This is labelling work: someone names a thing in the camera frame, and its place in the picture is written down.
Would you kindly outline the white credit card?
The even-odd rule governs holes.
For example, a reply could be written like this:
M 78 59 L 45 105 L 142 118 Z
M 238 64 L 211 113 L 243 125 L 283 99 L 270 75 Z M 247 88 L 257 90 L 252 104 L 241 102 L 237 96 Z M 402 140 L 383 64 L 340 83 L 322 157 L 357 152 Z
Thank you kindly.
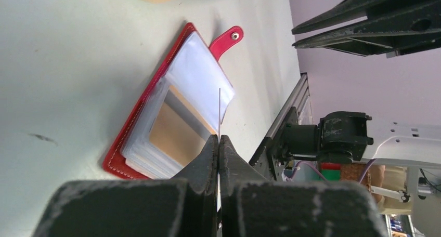
M 222 96 L 221 96 L 222 92 L 221 92 L 221 88 L 218 89 L 218 134 L 217 134 L 217 138 L 218 138 L 218 143 L 220 143 L 221 141 L 221 101 L 222 101 Z

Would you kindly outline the red card holder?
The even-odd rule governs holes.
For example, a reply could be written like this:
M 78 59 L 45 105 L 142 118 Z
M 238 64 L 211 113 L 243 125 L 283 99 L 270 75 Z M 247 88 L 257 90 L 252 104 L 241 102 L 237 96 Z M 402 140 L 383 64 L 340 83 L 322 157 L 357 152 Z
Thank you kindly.
M 219 133 L 234 88 L 219 59 L 244 37 L 234 26 L 209 45 L 187 23 L 102 162 L 123 179 L 169 179 Z

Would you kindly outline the gold card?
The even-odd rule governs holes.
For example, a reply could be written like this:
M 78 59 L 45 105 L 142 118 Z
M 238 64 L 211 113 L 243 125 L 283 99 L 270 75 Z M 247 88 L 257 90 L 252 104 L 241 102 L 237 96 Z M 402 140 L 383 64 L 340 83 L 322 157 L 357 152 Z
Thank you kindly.
M 180 166 L 189 164 L 217 131 L 193 105 L 172 85 L 165 91 L 149 142 Z

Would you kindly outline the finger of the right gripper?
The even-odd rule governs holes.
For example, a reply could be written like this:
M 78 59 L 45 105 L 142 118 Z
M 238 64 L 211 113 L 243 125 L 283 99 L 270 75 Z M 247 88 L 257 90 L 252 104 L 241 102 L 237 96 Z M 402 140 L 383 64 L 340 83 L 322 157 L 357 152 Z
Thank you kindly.
M 402 56 L 440 48 L 440 8 L 392 12 L 302 39 L 293 46 L 363 57 L 389 53 Z
M 292 33 L 303 34 L 364 16 L 377 19 L 392 12 L 404 11 L 434 1 L 439 0 L 344 0 L 332 9 L 297 25 L 292 29 Z

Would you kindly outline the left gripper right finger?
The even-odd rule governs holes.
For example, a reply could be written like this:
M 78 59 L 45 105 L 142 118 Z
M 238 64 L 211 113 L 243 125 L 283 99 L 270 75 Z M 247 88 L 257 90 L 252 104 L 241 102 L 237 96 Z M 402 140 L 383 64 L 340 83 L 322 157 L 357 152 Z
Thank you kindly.
M 374 199 L 356 182 L 267 180 L 226 135 L 219 174 L 223 236 L 387 236 Z

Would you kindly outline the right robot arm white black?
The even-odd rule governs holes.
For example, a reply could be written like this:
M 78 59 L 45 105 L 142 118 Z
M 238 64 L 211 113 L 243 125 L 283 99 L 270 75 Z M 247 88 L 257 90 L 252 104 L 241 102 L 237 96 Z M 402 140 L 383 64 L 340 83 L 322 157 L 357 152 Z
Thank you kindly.
M 440 0 L 343 0 L 292 29 L 321 30 L 294 43 L 297 49 L 324 48 L 362 57 L 414 54 L 440 47 Z M 440 127 L 412 126 L 337 111 L 318 125 L 286 126 L 284 148 L 299 160 L 349 164 L 395 160 L 440 164 Z

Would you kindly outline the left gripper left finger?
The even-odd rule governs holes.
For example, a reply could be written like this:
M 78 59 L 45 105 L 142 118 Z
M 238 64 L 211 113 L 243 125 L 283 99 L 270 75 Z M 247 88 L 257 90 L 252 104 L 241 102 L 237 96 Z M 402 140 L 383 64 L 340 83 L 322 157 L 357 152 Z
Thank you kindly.
M 52 195 L 34 236 L 216 236 L 218 137 L 171 179 L 77 180 Z

